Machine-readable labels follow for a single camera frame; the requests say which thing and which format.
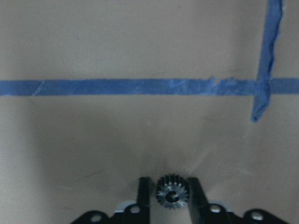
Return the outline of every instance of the gray surface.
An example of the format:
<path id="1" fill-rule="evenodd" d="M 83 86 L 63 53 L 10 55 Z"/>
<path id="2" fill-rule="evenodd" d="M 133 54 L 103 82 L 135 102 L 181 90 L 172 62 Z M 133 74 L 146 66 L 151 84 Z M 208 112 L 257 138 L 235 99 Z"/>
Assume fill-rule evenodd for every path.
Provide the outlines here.
<path id="1" fill-rule="evenodd" d="M 255 78 L 265 3 L 1 0 L 0 77 Z M 253 124 L 252 97 L 1 97 L 1 223 L 111 215 L 140 176 L 169 172 L 198 177 L 239 215 L 297 223 L 299 100 L 271 100 Z M 190 222 L 152 202 L 152 223 Z"/>

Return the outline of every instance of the blue painter's tape strip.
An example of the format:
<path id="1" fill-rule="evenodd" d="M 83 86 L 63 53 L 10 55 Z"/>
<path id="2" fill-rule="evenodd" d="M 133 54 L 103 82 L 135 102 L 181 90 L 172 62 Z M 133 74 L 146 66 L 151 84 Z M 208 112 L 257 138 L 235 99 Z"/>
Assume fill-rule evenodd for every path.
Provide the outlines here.
<path id="1" fill-rule="evenodd" d="M 274 78 L 271 80 L 271 94 L 299 94 L 298 78 Z"/>
<path id="2" fill-rule="evenodd" d="M 270 79 L 274 63 L 274 45 L 279 34 L 279 25 L 282 18 L 282 0 L 268 0 L 265 19 L 262 50 L 257 74 L 257 91 L 251 119 L 257 122 L 270 103 Z"/>
<path id="3" fill-rule="evenodd" d="M 87 79 L 0 81 L 0 96 L 71 95 L 255 95 L 254 80 Z"/>

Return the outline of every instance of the gear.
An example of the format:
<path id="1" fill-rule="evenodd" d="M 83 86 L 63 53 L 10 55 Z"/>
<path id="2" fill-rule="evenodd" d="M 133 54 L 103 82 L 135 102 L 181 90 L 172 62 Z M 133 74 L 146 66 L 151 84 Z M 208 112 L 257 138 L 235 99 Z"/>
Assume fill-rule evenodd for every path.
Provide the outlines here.
<path id="1" fill-rule="evenodd" d="M 157 184 L 157 200 L 165 208 L 179 209 L 188 201 L 185 180 L 179 175 L 165 175 Z"/>

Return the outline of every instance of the metal gear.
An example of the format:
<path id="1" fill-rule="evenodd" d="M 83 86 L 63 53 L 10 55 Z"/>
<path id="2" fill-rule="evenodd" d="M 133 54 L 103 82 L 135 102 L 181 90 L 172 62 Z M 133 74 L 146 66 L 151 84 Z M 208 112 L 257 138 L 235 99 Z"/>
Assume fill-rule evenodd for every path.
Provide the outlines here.
<path id="1" fill-rule="evenodd" d="M 188 201 L 188 189 L 185 180 L 179 175 L 165 175 L 157 184 L 157 200 L 169 209 L 179 209 Z"/>

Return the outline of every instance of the vertical blue tape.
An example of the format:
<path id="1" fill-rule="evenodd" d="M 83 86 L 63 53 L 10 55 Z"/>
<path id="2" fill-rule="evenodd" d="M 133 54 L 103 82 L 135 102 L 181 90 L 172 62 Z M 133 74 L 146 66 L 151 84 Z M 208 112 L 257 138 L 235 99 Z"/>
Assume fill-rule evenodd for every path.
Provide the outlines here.
<path id="1" fill-rule="evenodd" d="M 279 25 L 283 14 L 282 6 L 282 0 L 268 0 L 262 50 L 256 80 L 257 89 L 251 115 L 253 122 L 257 122 L 261 118 L 270 103 L 270 80 L 274 63 L 274 46 L 279 34 Z"/>

